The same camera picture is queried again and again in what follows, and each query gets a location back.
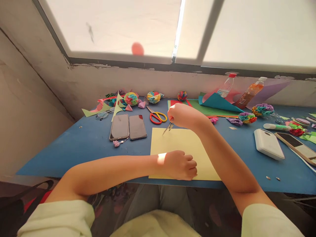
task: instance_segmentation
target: blue paper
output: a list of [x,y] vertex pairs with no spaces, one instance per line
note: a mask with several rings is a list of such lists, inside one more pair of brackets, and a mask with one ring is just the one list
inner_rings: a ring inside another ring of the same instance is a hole
[[198,97],[198,103],[200,105],[215,108],[215,109],[235,111],[238,113],[244,112],[243,110],[229,103],[227,100],[222,98],[217,93],[212,94],[204,103],[202,102],[203,96],[204,96],[204,93],[201,93],[200,96]]

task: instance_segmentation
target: left hand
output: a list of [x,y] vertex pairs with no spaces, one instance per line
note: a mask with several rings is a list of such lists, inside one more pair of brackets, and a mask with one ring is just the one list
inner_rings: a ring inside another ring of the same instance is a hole
[[176,150],[158,156],[158,165],[163,175],[177,180],[192,180],[197,176],[197,163],[184,151]]

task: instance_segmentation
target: blue table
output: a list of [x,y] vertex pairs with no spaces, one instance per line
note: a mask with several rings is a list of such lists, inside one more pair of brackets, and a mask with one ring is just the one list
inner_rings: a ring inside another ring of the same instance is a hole
[[[162,99],[158,104],[150,104],[154,111],[167,114],[168,99]],[[313,108],[275,106],[279,115],[285,117],[308,116]],[[47,177],[62,177],[64,173],[74,165],[96,160],[107,156],[117,155],[149,155],[151,133],[153,127],[166,128],[169,122],[154,125],[149,120],[149,111],[133,107],[128,115],[142,114],[147,130],[147,138],[130,141],[127,140],[118,148],[114,148],[109,140],[112,115],[100,121],[95,116],[83,117],[60,137],[32,158],[17,174]],[[215,125],[217,130],[232,146],[237,154],[250,168],[264,191],[300,193],[316,195],[316,174],[313,173],[303,161],[280,141],[285,155],[284,161],[274,160],[256,150],[253,132],[257,128],[263,128],[264,123],[274,123],[274,120],[258,118],[254,124],[243,125],[237,130],[225,118],[219,118]],[[316,151],[316,144],[301,140],[305,145]],[[147,184],[179,185],[201,188],[224,188],[221,181],[182,181],[169,179],[137,178],[130,182]]]

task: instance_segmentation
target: eyeglasses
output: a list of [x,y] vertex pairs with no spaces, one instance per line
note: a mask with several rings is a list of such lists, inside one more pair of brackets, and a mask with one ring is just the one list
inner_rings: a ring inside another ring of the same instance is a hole
[[101,111],[99,112],[97,115],[96,115],[96,118],[99,117],[100,118],[100,121],[102,119],[105,119],[110,113],[113,113],[114,112],[114,107],[110,108],[109,110],[106,110],[106,111]]

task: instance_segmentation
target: hand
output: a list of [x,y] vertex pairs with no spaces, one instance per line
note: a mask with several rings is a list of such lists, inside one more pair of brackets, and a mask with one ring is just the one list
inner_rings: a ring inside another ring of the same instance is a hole
[[197,176],[197,163],[191,155],[185,155],[184,151],[172,151],[158,155],[158,165],[161,174],[177,180],[192,180]]
[[185,127],[194,131],[202,121],[209,119],[195,108],[186,104],[176,103],[168,110],[168,118],[170,122],[179,127]]

